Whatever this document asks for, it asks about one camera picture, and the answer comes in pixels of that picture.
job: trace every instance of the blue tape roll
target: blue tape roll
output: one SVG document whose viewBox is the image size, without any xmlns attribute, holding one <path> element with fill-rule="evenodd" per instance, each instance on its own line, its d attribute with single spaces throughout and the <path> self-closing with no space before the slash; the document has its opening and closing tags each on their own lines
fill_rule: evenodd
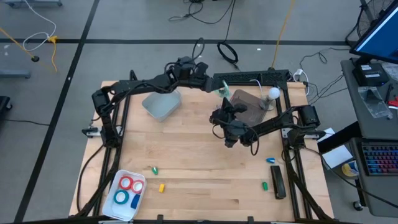
<svg viewBox="0 0 398 224">
<path fill-rule="evenodd" d="M 132 199 L 131 208 L 137 209 L 138 201 L 139 201 L 139 194 L 136 194 Z"/>
<path fill-rule="evenodd" d="M 123 193 L 124 194 L 124 200 L 119 202 L 117 199 L 118 194 Z M 113 196 L 113 200 L 116 204 L 122 205 L 124 203 L 126 203 L 129 200 L 129 193 L 127 193 L 125 190 L 118 190 L 114 196 Z"/>
</svg>

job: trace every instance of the computer monitor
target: computer monitor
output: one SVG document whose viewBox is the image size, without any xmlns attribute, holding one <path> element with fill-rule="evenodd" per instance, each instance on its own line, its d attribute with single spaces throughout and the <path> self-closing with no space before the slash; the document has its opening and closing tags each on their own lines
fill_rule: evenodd
<svg viewBox="0 0 398 224">
<path fill-rule="evenodd" d="M 351 48 L 350 53 L 360 55 L 358 63 L 371 59 L 398 64 L 398 0 L 373 22 L 368 31 Z"/>
</svg>

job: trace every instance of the white cable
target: white cable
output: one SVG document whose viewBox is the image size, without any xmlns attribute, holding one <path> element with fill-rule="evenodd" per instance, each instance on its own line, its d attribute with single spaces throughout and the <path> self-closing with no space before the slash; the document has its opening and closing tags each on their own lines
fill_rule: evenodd
<svg viewBox="0 0 398 224">
<path fill-rule="evenodd" d="M 295 82 L 297 82 L 295 76 L 298 75 L 298 78 L 300 78 L 300 76 L 301 76 L 302 74 L 304 74 L 305 78 L 307 79 L 307 83 L 309 83 L 310 80 L 308 79 L 307 74 L 304 72 L 304 70 L 302 70 L 302 69 L 300 69 L 300 68 L 297 69 L 297 71 L 293 74 L 293 80 L 294 80 Z M 310 88 L 307 87 L 307 92 L 305 93 L 305 95 L 308 96 L 309 93 L 310 93 Z"/>
<path fill-rule="evenodd" d="M 259 80 L 250 80 L 250 82 L 253 82 L 253 81 L 256 81 L 259 84 L 261 96 L 264 96 L 264 94 L 262 94 L 262 88 L 261 88 L 261 84 L 260 84 Z"/>
<path fill-rule="evenodd" d="M 49 34 L 46 33 L 46 32 L 38 32 L 38 33 L 35 33 L 35 34 L 29 36 L 28 38 L 26 38 L 26 39 L 24 40 L 24 42 L 22 43 L 23 48 L 24 48 L 26 51 L 33 51 L 33 50 L 36 50 L 36 49 L 38 49 L 39 47 L 41 47 L 41 46 L 47 41 L 48 38 L 50 38 L 51 36 L 54 35 L 55 30 L 57 29 L 57 25 L 56 25 L 53 21 L 51 21 L 50 19 L 45 18 L 44 16 L 40 15 L 40 14 L 37 13 L 35 10 L 33 10 L 32 6 L 30 6 L 30 4 L 27 2 L 27 0 L 24 0 L 24 1 L 25 1 L 25 3 L 28 5 L 29 9 L 32 10 L 32 12 L 34 12 L 34 14 L 38 15 L 39 17 L 41 17 L 42 19 L 44 19 L 44 20 L 46 20 L 46 21 L 51 22 L 51 23 L 54 25 L 54 30 L 53 30 L 53 32 L 51 33 L 51 35 L 49 35 Z M 39 35 L 39 34 L 45 34 L 45 35 L 47 36 L 47 38 L 46 38 L 41 44 L 39 44 L 38 46 L 36 46 L 35 48 L 33 48 L 33 49 L 26 49 L 26 47 L 25 47 L 26 41 L 29 40 L 30 38 L 36 36 L 36 35 Z"/>
</svg>

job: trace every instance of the keyboard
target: keyboard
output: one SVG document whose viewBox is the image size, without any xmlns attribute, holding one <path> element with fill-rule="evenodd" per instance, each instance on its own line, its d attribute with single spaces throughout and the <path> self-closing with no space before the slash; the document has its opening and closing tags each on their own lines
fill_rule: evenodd
<svg viewBox="0 0 398 224">
<path fill-rule="evenodd" d="M 367 175 L 398 175 L 398 142 L 360 143 Z"/>
<path fill-rule="evenodd" d="M 256 82 L 250 80 L 258 80 L 261 85 L 275 85 L 277 84 L 283 89 L 287 88 L 288 70 L 268 70 L 256 72 L 229 72 L 216 73 L 214 79 L 224 80 L 229 85 L 258 85 Z"/>
</svg>

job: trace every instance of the wooden tabletop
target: wooden tabletop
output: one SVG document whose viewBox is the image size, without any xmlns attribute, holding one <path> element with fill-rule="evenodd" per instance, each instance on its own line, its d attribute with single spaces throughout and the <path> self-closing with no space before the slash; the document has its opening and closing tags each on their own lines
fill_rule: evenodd
<svg viewBox="0 0 398 224">
<path fill-rule="evenodd" d="M 103 82 L 103 86 L 113 82 Z M 292 106 L 306 105 L 302 83 L 288 83 Z M 231 91 L 242 89 L 260 96 L 258 86 L 231 86 Z M 240 143 L 228 149 L 223 139 L 211 133 L 208 119 L 222 99 L 214 93 L 178 88 L 182 104 L 162 123 L 151 117 L 141 103 L 148 94 L 131 97 L 126 132 L 120 160 L 120 169 L 145 176 L 147 188 L 136 219 L 154 220 L 163 214 L 165 220 L 231 220 L 245 221 L 253 216 L 255 221 L 294 221 L 285 163 L 280 158 L 282 141 L 280 131 L 260 137 L 256 156 L 250 147 Z M 281 95 L 282 108 L 285 103 Z M 123 104 L 119 110 L 121 119 Z M 264 120 L 277 115 L 269 111 Z M 222 135 L 220 128 L 216 133 Z M 88 139 L 87 159 L 102 144 L 101 138 Z M 314 140 L 306 140 L 307 147 L 318 150 Z M 89 163 L 81 182 L 81 207 L 98 186 L 104 149 Z M 302 150 L 302 164 L 307 189 L 329 216 L 333 216 L 325 176 L 320 157 Z M 272 186 L 270 164 L 266 158 L 275 157 L 280 165 L 287 196 L 276 200 Z M 154 175 L 151 167 L 159 174 Z M 261 182 L 266 181 L 269 190 L 263 191 Z M 165 184 L 164 193 L 159 185 Z M 297 191 L 300 214 L 304 217 L 301 194 Z M 104 191 L 102 202 L 108 190 Z M 70 214 L 76 214 L 76 193 Z"/>
</svg>

